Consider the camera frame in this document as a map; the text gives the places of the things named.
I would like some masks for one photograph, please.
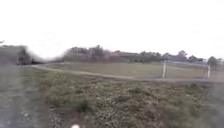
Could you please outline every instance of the soccer goal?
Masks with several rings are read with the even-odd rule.
[[[164,61],[162,78],[210,78],[211,68],[207,64]]]

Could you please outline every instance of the tree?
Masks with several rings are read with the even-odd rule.
[[[26,51],[26,47],[21,47],[18,53],[18,64],[27,65],[31,63],[31,57]]]
[[[177,56],[182,57],[182,58],[186,58],[187,53],[184,50],[181,50],[181,51],[179,51]]]
[[[192,55],[192,56],[190,56],[190,57],[188,58],[188,60],[189,60],[190,62],[195,62],[195,61],[198,60],[198,58]]]
[[[208,59],[208,65],[210,66],[217,66],[218,65],[218,61],[215,57],[211,56],[209,59]]]
[[[104,57],[104,50],[100,45],[97,45],[94,48],[90,48],[91,50],[91,58],[94,61],[100,60]]]

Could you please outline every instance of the overcast sky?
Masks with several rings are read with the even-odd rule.
[[[223,0],[0,0],[0,40],[42,57],[73,46],[224,58]]]

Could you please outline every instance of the ground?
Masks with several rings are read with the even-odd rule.
[[[208,109],[209,86],[194,83],[126,81],[40,69],[26,70],[24,84],[39,88],[63,127],[199,127]]]
[[[137,78],[161,78],[162,63],[68,63],[54,64],[51,68],[101,73],[109,75],[131,76]],[[167,64],[166,78],[205,78],[206,70],[201,67]]]
[[[110,79],[0,68],[0,128],[221,128],[223,83]]]
[[[23,85],[17,66],[0,66],[0,128],[49,128],[55,115],[34,87]]]

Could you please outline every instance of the grass field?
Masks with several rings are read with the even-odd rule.
[[[206,85],[122,81],[33,68],[25,68],[23,74],[24,85],[39,90],[65,128],[72,124],[82,128],[199,128],[207,110]]]
[[[162,63],[70,63],[55,64],[50,67],[64,70],[85,71],[92,73],[134,76],[139,78],[161,78]],[[166,78],[203,78],[206,72],[201,68],[178,67],[167,65]]]

